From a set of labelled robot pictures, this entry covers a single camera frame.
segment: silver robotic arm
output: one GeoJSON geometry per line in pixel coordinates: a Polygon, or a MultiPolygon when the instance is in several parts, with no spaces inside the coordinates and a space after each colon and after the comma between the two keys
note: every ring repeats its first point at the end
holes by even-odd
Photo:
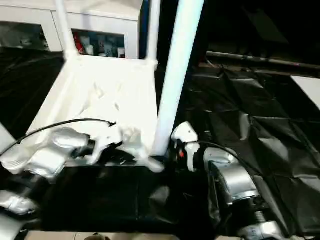
{"type": "Polygon", "coordinates": [[[15,240],[25,225],[24,217],[36,212],[47,190],[67,163],[94,165],[103,150],[122,141],[117,125],[107,135],[91,139],[69,127],[53,130],[32,149],[17,145],[0,157],[2,165],[14,175],[0,191],[0,239],[15,240]]]}
{"type": "Polygon", "coordinates": [[[285,239],[274,215],[247,170],[231,149],[207,147],[200,150],[198,135],[188,122],[172,133],[177,158],[189,171],[203,168],[212,183],[218,183],[224,204],[232,214],[237,237],[246,240],[285,239]]]}

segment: black cable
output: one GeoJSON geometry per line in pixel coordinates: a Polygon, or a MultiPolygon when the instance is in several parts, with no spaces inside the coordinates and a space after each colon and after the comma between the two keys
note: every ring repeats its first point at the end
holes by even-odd
{"type": "Polygon", "coordinates": [[[207,145],[210,145],[210,146],[215,147],[217,149],[221,149],[221,150],[227,152],[228,154],[232,155],[233,157],[235,157],[241,164],[245,165],[248,168],[253,169],[256,173],[260,172],[255,167],[253,167],[251,164],[249,164],[248,162],[245,162],[243,159],[241,159],[239,156],[237,156],[234,152],[232,152],[231,150],[229,150],[225,146],[222,146],[222,145],[210,142],[210,141],[190,141],[190,142],[186,142],[186,144],[207,144],[207,145]]]}
{"type": "Polygon", "coordinates": [[[111,126],[113,126],[115,123],[111,123],[109,121],[106,121],[106,120],[102,120],[102,119],[95,119],[95,118],[79,118],[79,119],[73,119],[73,120],[68,120],[68,121],[61,121],[61,122],[58,122],[58,123],[54,123],[54,124],[51,124],[51,125],[48,125],[48,126],[45,126],[45,127],[42,127],[42,128],[39,128],[37,130],[34,130],[22,137],[20,137],[17,141],[13,142],[12,144],[10,144],[6,149],[4,149],[1,153],[0,153],[0,157],[5,154],[7,151],[9,151],[11,148],[13,148],[15,145],[17,144],[20,144],[23,140],[31,137],[32,135],[35,135],[37,133],[40,133],[44,130],[47,130],[47,129],[52,129],[52,128],[55,128],[55,127],[58,127],[58,126],[61,126],[61,125],[66,125],[66,124],[72,124],[72,123],[77,123],[77,122],[102,122],[102,123],[107,123],[111,126]]]}

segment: red bottle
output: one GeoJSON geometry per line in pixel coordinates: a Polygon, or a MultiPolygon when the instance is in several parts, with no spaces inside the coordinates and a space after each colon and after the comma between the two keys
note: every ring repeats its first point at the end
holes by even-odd
{"type": "Polygon", "coordinates": [[[82,44],[79,40],[79,36],[76,32],[73,34],[73,39],[74,39],[75,47],[78,50],[78,52],[80,54],[84,54],[85,53],[84,47],[82,46],[82,44]]]}

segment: floor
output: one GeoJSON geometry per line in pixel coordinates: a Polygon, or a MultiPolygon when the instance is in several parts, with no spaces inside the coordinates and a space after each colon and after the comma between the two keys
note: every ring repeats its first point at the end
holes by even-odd
{"type": "MultiPolygon", "coordinates": [[[[26,240],[84,240],[92,236],[92,232],[48,232],[31,231],[26,240]]],[[[172,235],[141,234],[141,233],[100,233],[111,240],[178,240],[172,235]]]]}

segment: wrinkled black fabric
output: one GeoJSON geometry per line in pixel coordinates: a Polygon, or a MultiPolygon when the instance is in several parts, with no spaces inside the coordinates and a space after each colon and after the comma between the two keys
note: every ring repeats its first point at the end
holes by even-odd
{"type": "Polygon", "coordinates": [[[0,122],[14,138],[27,132],[63,64],[61,52],[0,47],[0,122]]]}
{"type": "Polygon", "coordinates": [[[212,239],[207,189],[206,176],[188,171],[159,174],[141,166],[65,168],[42,206],[41,222],[30,228],[173,234],[180,239],[196,239],[200,231],[212,239]]]}
{"type": "Polygon", "coordinates": [[[184,121],[239,154],[289,234],[320,234],[320,111],[290,77],[188,75],[175,125],[184,121]]]}
{"type": "MultiPolygon", "coordinates": [[[[0,52],[1,107],[8,111],[0,121],[15,137],[28,129],[62,66],[61,54],[18,52],[0,52]],[[12,109],[7,101],[13,102],[12,109]]],[[[159,102],[164,73],[158,69],[155,76],[159,102]]],[[[200,140],[234,149],[246,161],[289,234],[320,234],[320,112],[290,77],[188,73],[175,125],[184,121],[192,124],[200,140]]],[[[119,166],[64,169],[46,196],[40,220],[29,227],[170,233],[180,239],[197,239],[203,233],[213,238],[206,175],[170,166],[161,174],[123,166],[132,159],[119,152],[102,158],[119,166]]],[[[6,176],[8,172],[1,172],[1,179],[6,176]]],[[[219,208],[211,210],[218,219],[219,208]]]]}

